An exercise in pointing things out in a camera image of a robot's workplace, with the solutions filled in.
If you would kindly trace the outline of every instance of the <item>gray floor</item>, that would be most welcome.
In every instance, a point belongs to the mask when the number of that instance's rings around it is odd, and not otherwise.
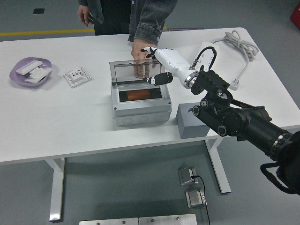
[[[0,0],[0,32],[84,29],[76,2]],[[246,28],[300,106],[300,30],[289,19],[298,2],[179,0],[166,25]],[[45,13],[32,15],[34,8],[45,8]],[[81,35],[92,33],[11,36],[0,41]],[[259,170],[270,159],[235,138],[224,139],[218,150],[232,189],[227,195],[219,192],[203,142],[68,158],[60,224],[186,213],[195,213],[198,224],[208,224],[205,210],[187,208],[188,188],[180,185],[177,174],[183,165],[194,166],[205,181],[212,225],[299,224],[300,196],[282,193]],[[0,224],[51,224],[51,185],[52,169],[44,161],[1,165]]]

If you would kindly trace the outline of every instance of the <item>transparent lid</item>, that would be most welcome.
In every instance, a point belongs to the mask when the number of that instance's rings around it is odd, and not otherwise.
[[[129,60],[110,62],[112,85],[121,86],[134,83],[144,83],[145,77],[153,77],[165,71],[156,59]]]

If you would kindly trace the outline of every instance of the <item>gray block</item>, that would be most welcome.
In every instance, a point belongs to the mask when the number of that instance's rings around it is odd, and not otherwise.
[[[179,104],[176,120],[181,139],[203,137],[207,135],[210,128],[195,117],[192,112],[188,112],[190,108],[199,104],[199,102]]]

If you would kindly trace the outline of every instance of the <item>white power cable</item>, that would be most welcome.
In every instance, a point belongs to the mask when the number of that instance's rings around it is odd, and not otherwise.
[[[259,52],[259,49],[253,43],[242,40],[240,38],[239,33],[236,30],[232,31],[231,33],[225,32],[225,37],[224,38],[216,39],[216,40],[213,41],[213,43],[216,43],[216,42],[219,42],[219,41],[225,41],[225,42],[228,42],[228,43],[232,44],[233,46],[238,48],[245,56],[245,59],[246,59],[246,62],[247,62],[246,66],[240,72],[240,74],[234,79],[234,81],[231,82],[231,84],[229,86],[230,89],[237,90],[238,87],[239,87],[239,82],[240,82],[240,78],[241,78],[242,74],[247,69],[247,67],[249,65],[249,62],[253,61],[254,57]]]

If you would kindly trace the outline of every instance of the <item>denim jacket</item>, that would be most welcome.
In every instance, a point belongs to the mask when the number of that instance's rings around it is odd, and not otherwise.
[[[174,10],[178,0],[132,0],[128,41],[134,38],[155,43],[164,28],[168,15]],[[80,5],[88,6],[90,14],[100,23],[103,22],[100,0],[78,0]]]

